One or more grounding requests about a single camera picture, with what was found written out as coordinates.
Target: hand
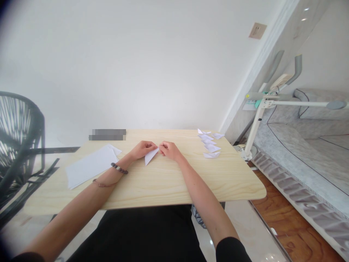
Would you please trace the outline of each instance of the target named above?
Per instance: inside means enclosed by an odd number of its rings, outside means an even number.
[[[144,157],[147,153],[155,149],[157,149],[157,145],[155,145],[153,142],[141,141],[128,153],[128,155],[133,161],[135,161],[141,157]]]
[[[177,146],[172,142],[163,141],[160,145],[160,153],[163,156],[168,157],[169,159],[172,159],[176,162],[178,162],[181,158],[184,156],[182,155],[181,151],[177,148]]]

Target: chair backrest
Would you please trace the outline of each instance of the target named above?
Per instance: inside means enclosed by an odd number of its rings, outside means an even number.
[[[0,209],[26,184],[35,162],[44,116],[28,98],[0,91]]]

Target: stack of white paper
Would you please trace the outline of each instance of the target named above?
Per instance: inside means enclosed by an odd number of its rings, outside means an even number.
[[[215,152],[215,153],[204,153],[205,158],[217,158],[220,155],[220,152]]]
[[[200,129],[197,129],[197,132],[198,132],[199,134],[209,134],[209,133],[211,133],[211,132],[204,132],[204,131],[201,131]]]
[[[210,152],[213,153],[219,149],[221,149],[220,147],[216,147],[215,145],[212,144],[205,144],[205,148]]]
[[[204,144],[216,144],[216,142],[213,142],[212,140],[209,140],[209,139],[201,140],[201,142],[203,142]]]
[[[200,137],[202,140],[205,140],[205,139],[213,140],[212,137],[210,137],[210,136],[208,136],[208,135],[205,135],[205,134],[203,134],[203,135],[197,135],[197,136]]]
[[[218,133],[213,133],[212,135],[213,135],[213,137],[216,138],[216,139],[220,139],[221,137],[224,137],[224,135],[218,134]]]
[[[72,165],[67,166],[65,171],[68,177],[68,188],[73,189],[110,168],[111,163],[119,161],[116,156],[121,152],[120,149],[108,144]]]

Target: folded paper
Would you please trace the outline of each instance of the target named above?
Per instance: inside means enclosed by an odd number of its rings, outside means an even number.
[[[211,133],[211,132],[204,132],[204,131],[201,131],[200,129],[197,129],[197,132],[198,132],[199,134],[209,134],[209,133]]]
[[[216,138],[216,139],[220,139],[221,137],[224,136],[224,135],[218,134],[218,133],[213,133],[212,135],[213,135],[213,137]]]
[[[217,158],[220,155],[220,152],[215,152],[215,153],[204,153],[205,158]]]
[[[209,140],[209,139],[201,140],[201,142],[203,142],[204,144],[216,144],[216,142],[213,142],[212,140]]]
[[[114,154],[117,156],[118,154],[120,154],[122,151],[110,144],[108,144],[109,148],[111,148],[114,151]]]
[[[153,151],[150,151],[145,155],[145,165],[149,164],[150,160],[156,155],[156,153],[159,151],[159,148],[154,149]]]
[[[210,152],[213,153],[219,149],[221,149],[220,147],[216,147],[215,145],[212,144],[205,144],[205,148]]]
[[[213,140],[212,137],[210,137],[210,136],[208,136],[208,135],[205,135],[205,134],[203,134],[203,135],[197,135],[197,136],[200,137],[202,140],[205,140],[205,139]]]

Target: right hand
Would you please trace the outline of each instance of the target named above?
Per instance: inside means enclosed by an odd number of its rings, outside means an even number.
[[[183,158],[181,151],[179,151],[177,146],[172,142],[163,141],[159,145],[159,149],[160,149],[160,153],[163,156],[166,156],[169,159],[172,159],[176,162],[178,162],[181,158]]]

